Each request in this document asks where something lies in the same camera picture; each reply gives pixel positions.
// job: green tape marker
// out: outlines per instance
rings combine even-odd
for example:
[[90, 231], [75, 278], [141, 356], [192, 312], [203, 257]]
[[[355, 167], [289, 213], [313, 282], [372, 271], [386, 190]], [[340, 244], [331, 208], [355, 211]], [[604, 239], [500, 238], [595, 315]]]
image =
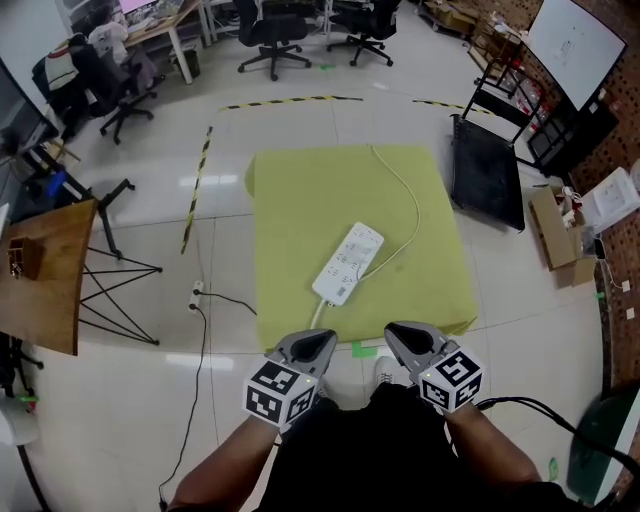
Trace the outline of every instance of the green tape marker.
[[378, 347], [363, 347], [359, 341], [351, 344], [351, 356], [355, 359], [365, 359], [367, 357], [376, 357], [378, 355]]
[[555, 482], [558, 479], [558, 461], [555, 457], [551, 457], [549, 461], [549, 482]]

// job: power strip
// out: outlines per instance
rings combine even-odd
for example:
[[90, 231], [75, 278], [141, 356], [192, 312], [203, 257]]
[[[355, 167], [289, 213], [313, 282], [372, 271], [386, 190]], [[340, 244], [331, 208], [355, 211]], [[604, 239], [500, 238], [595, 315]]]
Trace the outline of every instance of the power strip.
[[193, 283], [188, 306], [189, 313], [191, 313], [192, 315], [195, 315], [197, 308], [200, 307], [200, 297], [202, 297], [202, 295], [200, 294], [202, 293], [202, 290], [204, 290], [204, 283], [202, 281], [196, 281], [195, 283]]
[[342, 306], [375, 258], [384, 237], [356, 222], [311, 286], [329, 304]]

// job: cable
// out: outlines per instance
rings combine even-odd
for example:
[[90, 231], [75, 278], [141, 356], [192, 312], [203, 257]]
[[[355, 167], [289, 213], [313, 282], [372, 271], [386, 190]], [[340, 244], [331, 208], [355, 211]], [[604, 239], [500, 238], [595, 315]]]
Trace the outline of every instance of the cable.
[[249, 311], [251, 311], [254, 315], [258, 316], [258, 313], [256, 313], [255, 309], [253, 309], [251, 306], [249, 306], [249, 304], [247, 304], [246, 302], [242, 302], [241, 300], [230, 299], [229, 297], [225, 297], [224, 295], [220, 295], [219, 293], [204, 293], [204, 292], [199, 292], [198, 290], [193, 290], [193, 294], [194, 295], [204, 295], [205, 297], [220, 297], [221, 299], [228, 300], [229, 302], [235, 302], [236, 304], [242, 304], [245, 308], [247, 308]]
[[618, 283], [616, 283], [613, 280], [613, 274], [611, 273], [611, 267], [609, 266], [609, 262], [606, 259], [604, 259], [602, 261], [604, 262], [604, 266], [607, 267], [607, 272], [609, 272], [609, 279], [611, 280], [611, 284], [613, 286], [615, 286], [616, 288], [619, 288], [620, 290], [622, 290], [622, 286], [620, 286]]
[[311, 320], [311, 326], [309, 327], [309, 329], [315, 329], [316, 328], [316, 324], [318, 323], [318, 319], [320, 318], [320, 311], [322, 311], [322, 308], [324, 307], [324, 305], [326, 303], [327, 303], [327, 301], [322, 299], [320, 301], [320, 304], [318, 304], [318, 309], [316, 309], [316, 312], [313, 315], [313, 320]]
[[400, 252], [404, 249], [406, 249], [409, 244], [411, 244], [411, 242], [413, 242], [413, 240], [415, 239], [415, 237], [418, 234], [418, 230], [420, 229], [420, 222], [422, 221], [422, 216], [420, 213], [420, 205], [418, 204], [418, 200], [416, 199], [415, 194], [413, 193], [413, 190], [411, 190], [411, 187], [409, 185], [407, 185], [407, 182], [404, 181], [400, 175], [393, 170], [393, 168], [387, 163], [387, 161], [382, 158], [382, 156], [380, 155], [380, 153], [378, 153], [378, 150], [376, 149], [375, 146], [371, 146], [371, 150], [373, 151], [373, 154], [376, 155], [376, 157], [378, 158], [378, 160], [380, 160], [380, 162], [382, 162], [382, 164], [389, 169], [389, 171], [391, 171], [391, 173], [398, 179], [398, 181], [400, 183], [402, 183], [404, 185], [404, 187], [409, 191], [409, 194], [411, 194], [411, 199], [413, 199], [413, 204], [416, 207], [416, 228], [413, 230], [413, 234], [411, 235], [411, 238], [409, 238], [409, 240], [407, 240], [404, 244], [402, 244], [400, 246], [399, 249], [397, 249], [391, 256], [389, 256], [386, 260], [384, 260], [382, 263], [380, 263], [380, 265], [378, 265], [377, 267], [375, 267], [374, 269], [370, 270], [369, 272], [366, 272], [361, 278], [357, 277], [356, 274], [356, 280], [358, 282], [360, 281], [364, 281], [365, 279], [368, 279], [369, 277], [371, 277], [372, 275], [374, 275], [376, 272], [378, 272], [378, 270], [382, 269], [382, 267], [384, 267], [387, 263], [389, 263], [393, 258], [395, 258], [398, 254], [400, 254]]
[[512, 396], [512, 397], [500, 397], [500, 398], [488, 398], [486, 400], [478, 403], [477, 407], [481, 411], [485, 409], [489, 409], [493, 407], [497, 403], [502, 402], [515, 402], [522, 405], [526, 405], [531, 409], [538, 411], [541, 414], [544, 414], [548, 418], [555, 421], [558, 425], [560, 425], [565, 430], [571, 432], [576, 438], [582, 441], [587, 447], [592, 450], [597, 450], [612, 459], [615, 459], [620, 464], [622, 464], [625, 468], [627, 468], [634, 477], [640, 477], [640, 464], [638, 464], [633, 457], [627, 455], [626, 453], [622, 453], [618, 450], [610, 448], [598, 441], [594, 441], [588, 437], [586, 437], [582, 432], [580, 432], [577, 428], [571, 425], [567, 420], [565, 420], [562, 416], [560, 416], [557, 412], [555, 412], [551, 407], [535, 400], [533, 398], [522, 397], [522, 396]]
[[196, 372], [196, 396], [193, 399], [193, 405], [191, 406], [191, 413], [189, 414], [189, 421], [187, 422], [187, 432], [184, 435], [182, 448], [180, 448], [180, 456], [178, 457], [178, 463], [176, 464], [176, 467], [173, 468], [173, 473], [171, 473], [171, 476], [158, 486], [158, 494], [160, 495], [160, 510], [162, 511], [167, 510], [167, 502], [164, 499], [164, 496], [162, 494], [162, 488], [166, 484], [168, 484], [171, 480], [173, 480], [174, 476], [176, 476], [176, 472], [178, 471], [180, 464], [182, 464], [182, 457], [184, 456], [184, 450], [187, 447], [187, 441], [189, 440], [189, 432], [191, 431], [191, 422], [193, 421], [193, 413], [195, 412], [196, 405], [198, 403], [198, 393], [200, 391], [200, 370], [202, 369], [202, 362], [204, 361], [204, 347], [207, 341], [207, 317], [198, 306], [193, 306], [193, 307], [189, 306], [189, 307], [191, 309], [198, 310], [200, 312], [200, 315], [202, 315], [202, 320], [204, 320], [204, 332], [202, 333], [202, 349], [200, 350], [200, 364], [198, 365], [198, 371]]

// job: tile floor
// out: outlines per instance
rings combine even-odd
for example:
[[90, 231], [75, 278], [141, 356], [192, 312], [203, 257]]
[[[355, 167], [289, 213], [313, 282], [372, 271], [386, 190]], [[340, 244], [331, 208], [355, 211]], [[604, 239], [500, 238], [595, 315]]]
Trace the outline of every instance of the tile floor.
[[[395, 65], [363, 56], [358, 68], [343, 51], [325, 53], [324, 36], [305, 40], [316, 64], [278, 71], [273, 83], [265, 69], [242, 75], [236, 68], [255, 53], [228, 40], [206, 51], [202, 75], [191, 86], [171, 76], [153, 105], [155, 120], [127, 125], [116, 147], [88, 126], [72, 145], [83, 162], [74, 170], [86, 185], [101, 190], [128, 177], [137, 185], [111, 208], [116, 241], [134, 259], [164, 267], [160, 275], [114, 292], [124, 309], [161, 339], [160, 347], [115, 337], [83, 325], [78, 358], [36, 350], [46, 364], [35, 384], [41, 397], [40, 440], [29, 448], [36, 472], [56, 510], [155, 512], [157, 486], [171, 472], [193, 399], [195, 372], [204, 342], [205, 364], [199, 402], [179, 479], [226, 439], [242, 421], [242, 379], [259, 358], [253, 315], [237, 304], [203, 301], [208, 322], [187, 312], [194, 280], [210, 290], [253, 304], [254, 220], [244, 190], [244, 172], [261, 148], [357, 143], [405, 143], [429, 147], [449, 183], [450, 110], [411, 103], [426, 98], [466, 103], [478, 75], [460, 40], [435, 34], [403, 4], [399, 31], [388, 41]], [[334, 38], [343, 37], [334, 34]], [[323, 70], [320, 64], [334, 64]], [[317, 102], [216, 111], [235, 103], [342, 94], [364, 102]], [[494, 130], [500, 120], [475, 119]], [[185, 255], [179, 253], [184, 218], [207, 126], [212, 148], [199, 194], [195, 230]], [[544, 180], [521, 172], [525, 199]], [[594, 285], [558, 289], [547, 271], [527, 219], [522, 234], [456, 212], [472, 272], [480, 315], [459, 337], [486, 362], [483, 395], [528, 395], [575, 423], [600, 389], [602, 349]], [[104, 247], [101, 232], [93, 244]], [[92, 269], [116, 268], [91, 255]], [[95, 289], [84, 283], [87, 292]], [[96, 300], [107, 311], [110, 305]], [[88, 320], [86, 312], [82, 316]], [[378, 354], [388, 351], [382, 340]], [[347, 346], [333, 356], [329, 391], [345, 408], [364, 406], [373, 391], [374, 359], [354, 359]], [[561, 483], [570, 438], [546, 419], [502, 405], [490, 417], [526, 450], [548, 475], [558, 460]], [[266, 485], [268, 470], [246, 505], [251, 510]]]

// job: white power cord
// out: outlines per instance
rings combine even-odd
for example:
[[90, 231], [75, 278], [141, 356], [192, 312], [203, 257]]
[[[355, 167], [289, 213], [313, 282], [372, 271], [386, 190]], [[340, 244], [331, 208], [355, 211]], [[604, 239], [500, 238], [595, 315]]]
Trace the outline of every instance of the white power cord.
[[604, 266], [607, 267], [607, 272], [609, 273], [609, 280], [611, 281], [611, 284], [613, 286], [615, 286], [616, 288], [619, 288], [620, 290], [622, 290], [622, 286], [620, 286], [618, 283], [616, 283], [613, 280], [613, 274], [611, 273], [611, 267], [609, 266], [609, 262], [607, 260], [602, 260], [604, 262]]
[[316, 328], [316, 325], [318, 324], [318, 319], [320, 318], [320, 311], [322, 311], [322, 308], [326, 303], [327, 301], [322, 299], [320, 301], [320, 304], [318, 304], [318, 309], [316, 309], [316, 312], [313, 315], [313, 320], [311, 320], [311, 326], [309, 327], [309, 329]]
[[[411, 190], [411, 187], [407, 184], [406, 181], [404, 181], [402, 179], [402, 177], [393, 169], [393, 167], [391, 167], [389, 165], [389, 163], [384, 158], [382, 158], [382, 155], [380, 155], [380, 153], [378, 152], [378, 150], [376, 149], [376, 147], [374, 145], [371, 145], [371, 150], [373, 151], [373, 154], [376, 155], [376, 158], [378, 158], [378, 160], [380, 160], [380, 162], [382, 162], [382, 164], [398, 179], [398, 181], [400, 183], [402, 183], [402, 185], [404, 185], [404, 187], [407, 189], [409, 194], [411, 194], [411, 199], [413, 199], [413, 204], [416, 207], [416, 227], [413, 230], [413, 234], [411, 235], [409, 240], [407, 240], [396, 251], [394, 251], [394, 253], [391, 254], [391, 256], [389, 256], [386, 260], [384, 260], [382, 263], [380, 263], [380, 265], [378, 265], [377, 267], [375, 267], [372, 270], [370, 270], [369, 272], [365, 273], [362, 277], [360, 277], [360, 278], [356, 277], [356, 280], [358, 282], [364, 281], [365, 279], [368, 279], [369, 277], [374, 275], [376, 272], [378, 272], [380, 269], [382, 269], [382, 267], [384, 267], [387, 263], [389, 263], [393, 258], [395, 258], [398, 254], [400, 254], [404, 249], [406, 249], [411, 244], [411, 242], [413, 242], [415, 240], [416, 236], [418, 235], [418, 230], [420, 229], [420, 223], [422, 222], [422, 214], [420, 213], [420, 205], [418, 204], [418, 200], [416, 199], [416, 196], [413, 193], [413, 190]], [[327, 303], [327, 301], [322, 299], [320, 301], [320, 304], [318, 304], [318, 308], [316, 309], [316, 312], [313, 315], [313, 319], [311, 320], [310, 329], [315, 329], [316, 325], [318, 324], [318, 319], [320, 318], [320, 312], [322, 311], [322, 308], [324, 307], [324, 305], [326, 303]]]
[[387, 161], [384, 158], [382, 158], [382, 155], [380, 155], [380, 153], [378, 153], [378, 150], [376, 149], [375, 146], [372, 145], [371, 146], [371, 150], [373, 151], [373, 154], [376, 155], [378, 160], [380, 160], [380, 162], [382, 162], [382, 164], [387, 169], [389, 169], [389, 171], [391, 171], [391, 173], [398, 179], [398, 181], [404, 185], [404, 187], [407, 189], [409, 194], [411, 194], [411, 199], [413, 199], [413, 204], [416, 207], [416, 227], [413, 230], [413, 234], [411, 235], [411, 238], [409, 238], [409, 240], [407, 240], [404, 244], [402, 244], [399, 249], [397, 249], [391, 256], [389, 256], [386, 260], [384, 260], [382, 263], [380, 263], [380, 265], [378, 265], [377, 267], [369, 270], [369, 272], [365, 273], [361, 278], [358, 279], [358, 282], [364, 281], [365, 279], [368, 279], [369, 277], [371, 277], [373, 274], [378, 272], [378, 270], [382, 269], [382, 267], [384, 267], [387, 263], [389, 263], [393, 258], [395, 258], [398, 254], [400, 254], [404, 249], [409, 247], [411, 242], [413, 242], [413, 240], [418, 235], [418, 230], [420, 229], [420, 222], [422, 222], [422, 215], [420, 213], [420, 205], [418, 204], [418, 200], [416, 199], [416, 196], [413, 193], [413, 190], [411, 190], [411, 187], [409, 185], [407, 185], [407, 182], [402, 179], [402, 177], [387, 163]]

